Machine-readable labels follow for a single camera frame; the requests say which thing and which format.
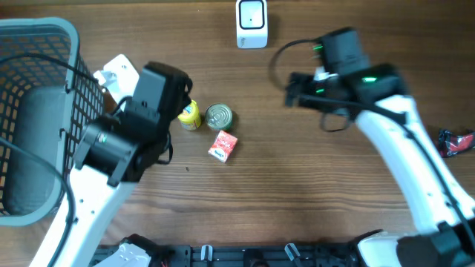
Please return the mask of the yellow lidded jar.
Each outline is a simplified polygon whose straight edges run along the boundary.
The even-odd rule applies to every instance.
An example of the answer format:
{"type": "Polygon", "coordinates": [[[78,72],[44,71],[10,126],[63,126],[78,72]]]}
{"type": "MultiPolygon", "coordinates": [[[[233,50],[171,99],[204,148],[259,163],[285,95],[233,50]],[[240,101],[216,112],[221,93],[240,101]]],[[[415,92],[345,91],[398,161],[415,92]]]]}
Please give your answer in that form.
{"type": "Polygon", "coordinates": [[[188,131],[193,131],[201,126],[201,115],[197,103],[192,100],[189,105],[184,107],[181,114],[177,117],[182,127],[188,131]]]}

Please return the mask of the green tin can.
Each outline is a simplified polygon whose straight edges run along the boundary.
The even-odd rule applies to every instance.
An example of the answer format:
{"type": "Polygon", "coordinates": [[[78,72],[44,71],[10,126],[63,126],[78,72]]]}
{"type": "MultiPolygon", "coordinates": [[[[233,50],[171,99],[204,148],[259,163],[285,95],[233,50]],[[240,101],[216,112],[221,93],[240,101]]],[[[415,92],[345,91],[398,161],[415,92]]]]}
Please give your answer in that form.
{"type": "Polygon", "coordinates": [[[232,126],[233,113],[228,105],[215,103],[206,109],[205,119],[213,131],[227,131],[232,126]]]}

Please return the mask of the red white small carton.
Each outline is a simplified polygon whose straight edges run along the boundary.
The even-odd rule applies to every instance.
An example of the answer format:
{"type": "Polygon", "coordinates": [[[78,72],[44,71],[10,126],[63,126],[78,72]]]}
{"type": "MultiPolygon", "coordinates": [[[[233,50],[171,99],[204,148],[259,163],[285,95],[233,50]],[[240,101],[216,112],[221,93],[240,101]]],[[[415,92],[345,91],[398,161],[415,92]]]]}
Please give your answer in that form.
{"type": "Polygon", "coordinates": [[[221,162],[226,162],[230,154],[233,152],[237,142],[237,137],[232,136],[230,133],[225,131],[219,131],[214,143],[208,150],[208,154],[214,156],[221,162]]]}

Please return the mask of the dark snack packet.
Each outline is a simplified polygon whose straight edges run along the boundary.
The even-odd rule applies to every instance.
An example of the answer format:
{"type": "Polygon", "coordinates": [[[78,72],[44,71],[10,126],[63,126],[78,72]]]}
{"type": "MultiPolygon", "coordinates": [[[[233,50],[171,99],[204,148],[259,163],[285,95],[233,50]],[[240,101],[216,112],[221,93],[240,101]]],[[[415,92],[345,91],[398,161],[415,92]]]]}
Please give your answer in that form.
{"type": "Polygon", "coordinates": [[[442,158],[456,156],[472,148],[474,148],[474,131],[464,135],[456,135],[446,129],[439,131],[438,152],[442,158]]]}

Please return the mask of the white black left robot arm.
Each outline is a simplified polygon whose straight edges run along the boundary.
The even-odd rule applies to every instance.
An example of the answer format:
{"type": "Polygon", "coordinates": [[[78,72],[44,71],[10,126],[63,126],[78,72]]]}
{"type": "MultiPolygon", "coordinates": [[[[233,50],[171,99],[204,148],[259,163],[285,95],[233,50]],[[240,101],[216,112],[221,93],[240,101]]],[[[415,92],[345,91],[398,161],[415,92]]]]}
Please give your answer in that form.
{"type": "Polygon", "coordinates": [[[147,168],[168,164],[170,124],[190,104],[184,71],[149,62],[125,107],[90,121],[73,156],[65,198],[32,266],[87,266],[105,230],[147,168]]]}

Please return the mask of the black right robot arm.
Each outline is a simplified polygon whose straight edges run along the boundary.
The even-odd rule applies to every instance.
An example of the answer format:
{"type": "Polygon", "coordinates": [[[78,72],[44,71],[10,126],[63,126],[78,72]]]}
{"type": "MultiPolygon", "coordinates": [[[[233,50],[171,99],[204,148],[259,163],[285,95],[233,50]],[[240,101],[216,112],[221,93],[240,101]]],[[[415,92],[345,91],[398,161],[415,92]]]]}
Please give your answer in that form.
{"type": "Polygon", "coordinates": [[[394,66],[346,75],[292,73],[285,103],[347,116],[376,147],[404,194],[416,233],[363,238],[357,247],[367,266],[474,263],[474,199],[434,148],[394,66]]]}

